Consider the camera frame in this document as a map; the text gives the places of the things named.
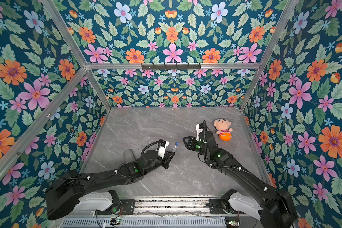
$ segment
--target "metal bar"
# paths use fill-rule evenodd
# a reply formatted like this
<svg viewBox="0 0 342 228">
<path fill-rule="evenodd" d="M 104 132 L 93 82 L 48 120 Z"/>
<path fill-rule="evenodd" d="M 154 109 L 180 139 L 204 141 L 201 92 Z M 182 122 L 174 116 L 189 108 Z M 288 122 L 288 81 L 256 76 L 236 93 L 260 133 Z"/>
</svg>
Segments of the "metal bar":
<svg viewBox="0 0 342 228">
<path fill-rule="evenodd" d="M 194 66 L 199 66 L 199 64 L 189 64 L 189 68 L 192 69 Z M 177 69 L 177 66 L 185 67 L 187 66 L 187 63 L 144 63 L 144 64 L 132 64 L 132 63 L 88 63 L 86 64 L 86 68 L 88 70 L 101 70 L 101 69 L 144 69 L 145 67 L 147 69 L 168 69 L 169 67 L 173 67 L 174 69 Z M 260 63 L 201 63 L 200 67 L 197 69 L 259 69 Z"/>
<path fill-rule="evenodd" d="M 259 82 L 259 78 L 263 74 L 263 71 L 266 68 L 267 62 L 269 61 L 269 59 L 272 55 L 272 52 L 273 52 L 275 46 L 277 45 L 277 43 L 280 39 L 280 36 L 281 36 L 282 32 L 284 31 L 284 29 L 287 25 L 287 22 L 289 21 L 292 13 L 294 12 L 294 8 L 298 2 L 299 2 L 299 0 L 288 0 L 287 1 L 285 8 L 284 8 L 284 10 L 281 13 L 281 16 L 279 18 L 279 21 L 276 24 L 276 28 L 275 28 L 274 33 L 272 34 L 270 42 L 268 43 L 268 45 L 265 49 L 265 52 L 262 55 L 261 62 L 260 62 L 261 63 L 260 68 L 255 73 L 251 83 L 249 84 L 249 87 L 246 91 L 246 94 L 244 95 L 243 103 L 240 106 L 241 112 L 244 110 L 249 99 L 251 98 L 253 91 L 254 91 L 255 87 L 257 86 L 257 83 Z"/>
<path fill-rule="evenodd" d="M 59 30 L 60 34 L 62 35 L 64 41 L 70 48 L 72 54 L 76 58 L 77 62 L 81 67 L 84 67 L 87 63 L 85 57 L 82 54 L 79 46 L 77 45 L 76 41 L 74 40 L 72 34 L 68 30 L 68 26 L 64 22 L 63 17 L 59 13 L 56 5 L 52 0 L 41 0 L 44 8 L 47 10 L 48 14 L 50 15 L 51 19 L 55 23 L 55 26 Z"/>
<path fill-rule="evenodd" d="M 8 170 L 13 167 L 20 155 L 31 144 L 33 138 L 45 126 L 51 113 L 55 113 L 57 108 L 68 97 L 73 88 L 81 81 L 85 75 L 86 69 L 80 68 L 74 77 L 64 86 L 50 104 L 41 112 L 38 118 L 30 125 L 27 130 L 19 137 L 9 151 L 0 159 L 0 181 Z"/>
<path fill-rule="evenodd" d="M 109 104 L 109 101 L 107 100 L 105 93 L 103 91 L 103 89 L 100 87 L 99 82 L 96 80 L 95 75 L 93 73 L 93 71 L 88 70 L 86 73 L 87 79 L 90 81 L 90 83 L 92 84 L 94 91 L 96 92 L 96 94 L 99 96 L 101 102 L 103 103 L 103 105 L 105 106 L 107 111 L 110 111 L 112 108 Z"/>
</svg>

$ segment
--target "marble floor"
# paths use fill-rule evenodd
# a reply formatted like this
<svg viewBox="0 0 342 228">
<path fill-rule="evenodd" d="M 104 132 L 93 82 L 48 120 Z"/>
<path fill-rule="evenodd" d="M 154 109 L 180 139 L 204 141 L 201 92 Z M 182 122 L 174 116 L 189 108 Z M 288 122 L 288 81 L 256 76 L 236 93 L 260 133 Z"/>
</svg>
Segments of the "marble floor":
<svg viewBox="0 0 342 228">
<path fill-rule="evenodd" d="M 213 122 L 221 117 L 232 122 L 233 138 L 225 142 L 216 137 L 217 144 L 261 178 L 238 110 L 234 107 L 113 108 L 85 172 L 115 169 L 124 163 L 123 152 L 126 149 L 132 149 L 138 158 L 146 145 L 164 139 L 170 141 L 170 150 L 175 142 L 179 144 L 168 169 L 159 167 L 137 183 L 110 189 L 116 190 L 119 197 L 223 195 L 231 188 L 246 193 L 228 176 L 208 168 L 197 158 L 195 151 L 185 148 L 182 141 L 183 137 L 195 136 L 195 125 L 203 120 L 215 132 Z"/>
</svg>

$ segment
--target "stuffed toy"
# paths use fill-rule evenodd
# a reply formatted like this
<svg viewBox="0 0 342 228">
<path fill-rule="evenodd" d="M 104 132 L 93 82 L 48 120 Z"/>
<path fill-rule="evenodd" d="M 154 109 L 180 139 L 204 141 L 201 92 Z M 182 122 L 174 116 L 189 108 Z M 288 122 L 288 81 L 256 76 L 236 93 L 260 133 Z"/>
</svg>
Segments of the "stuffed toy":
<svg viewBox="0 0 342 228">
<path fill-rule="evenodd" d="M 229 141 L 232 139 L 232 128 L 229 128 L 230 125 L 232 125 L 232 123 L 223 118 L 214 121 L 214 126 L 217 129 L 217 134 L 221 140 Z"/>
</svg>

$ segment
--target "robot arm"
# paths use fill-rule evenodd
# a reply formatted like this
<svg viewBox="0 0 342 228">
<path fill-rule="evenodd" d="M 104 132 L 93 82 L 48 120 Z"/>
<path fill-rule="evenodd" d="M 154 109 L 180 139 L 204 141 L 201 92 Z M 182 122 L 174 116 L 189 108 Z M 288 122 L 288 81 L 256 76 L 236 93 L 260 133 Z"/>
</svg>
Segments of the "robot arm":
<svg viewBox="0 0 342 228">
<path fill-rule="evenodd" d="M 231 177 L 251 195 L 241 197 L 231 189 L 222 197 L 223 208 L 227 212 L 245 212 L 259 219 L 266 228 L 290 227 L 297 219 L 291 195 L 284 189 L 277 190 L 263 182 L 243 167 L 232 154 L 219 148 L 213 133 L 207 130 L 205 121 L 196 125 L 196 130 L 196 137 L 183 138 L 186 148 L 197 151 L 210 168 Z"/>
<path fill-rule="evenodd" d="M 146 149 L 158 144 L 158 151 Z M 70 170 L 64 173 L 58 180 L 46 190 L 48 219 L 55 220 L 68 215 L 77 204 L 82 204 L 83 196 L 116 185 L 128 185 L 143 179 L 143 177 L 162 166 L 168 169 L 174 152 L 165 150 L 168 142 L 160 139 L 146 146 L 141 157 L 133 162 L 121 164 L 119 168 L 100 173 L 81 173 Z"/>
</svg>

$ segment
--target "aluminum frame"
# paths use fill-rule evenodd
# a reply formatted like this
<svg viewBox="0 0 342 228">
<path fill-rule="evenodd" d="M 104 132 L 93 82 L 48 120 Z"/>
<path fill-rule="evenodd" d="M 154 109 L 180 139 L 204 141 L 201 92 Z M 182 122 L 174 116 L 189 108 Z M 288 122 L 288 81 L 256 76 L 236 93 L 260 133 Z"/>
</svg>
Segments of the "aluminum frame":
<svg viewBox="0 0 342 228">
<path fill-rule="evenodd" d="M 278 41 L 281 37 L 281 34 L 283 33 L 283 31 L 287 25 L 287 22 L 289 21 L 292 13 L 294 12 L 295 6 L 297 5 L 298 2 L 299 2 L 299 0 L 288 0 L 287 1 L 286 5 L 283 9 L 283 12 L 281 13 L 281 16 L 278 20 L 278 23 L 276 24 L 276 28 L 275 28 L 274 33 L 272 34 L 270 42 L 268 43 L 268 45 L 265 49 L 265 52 L 262 55 L 260 68 L 255 73 L 251 83 L 249 84 L 249 87 L 246 91 L 246 94 L 244 95 L 243 103 L 240 106 L 241 112 L 243 112 L 248 101 L 250 100 L 250 98 L 253 94 L 253 91 L 254 91 L 255 87 L 257 86 L 259 78 L 263 74 L 263 72 L 266 68 L 267 62 L 271 58 L 272 52 L 274 51 L 275 46 L 278 44 Z"/>
</svg>

